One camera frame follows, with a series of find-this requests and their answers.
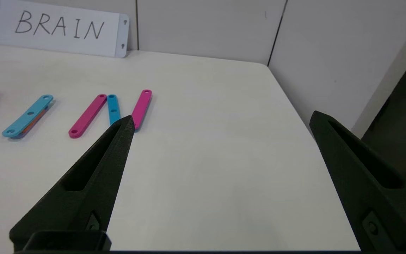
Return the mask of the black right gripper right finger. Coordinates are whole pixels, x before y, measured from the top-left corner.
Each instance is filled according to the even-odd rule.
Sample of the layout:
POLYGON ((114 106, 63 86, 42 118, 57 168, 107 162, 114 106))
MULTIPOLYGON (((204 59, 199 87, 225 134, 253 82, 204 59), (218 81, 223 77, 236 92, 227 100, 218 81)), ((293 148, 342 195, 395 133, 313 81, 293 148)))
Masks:
POLYGON ((361 251, 406 253, 406 177, 333 117, 309 126, 361 251))

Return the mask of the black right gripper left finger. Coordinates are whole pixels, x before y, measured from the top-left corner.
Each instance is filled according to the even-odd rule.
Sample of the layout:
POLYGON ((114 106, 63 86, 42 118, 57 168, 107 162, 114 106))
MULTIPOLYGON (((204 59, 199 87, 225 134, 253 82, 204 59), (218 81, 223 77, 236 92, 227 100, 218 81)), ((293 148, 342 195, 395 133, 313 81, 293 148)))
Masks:
POLYGON ((41 231, 107 230, 133 136, 131 115, 111 125, 15 224, 12 243, 41 231))

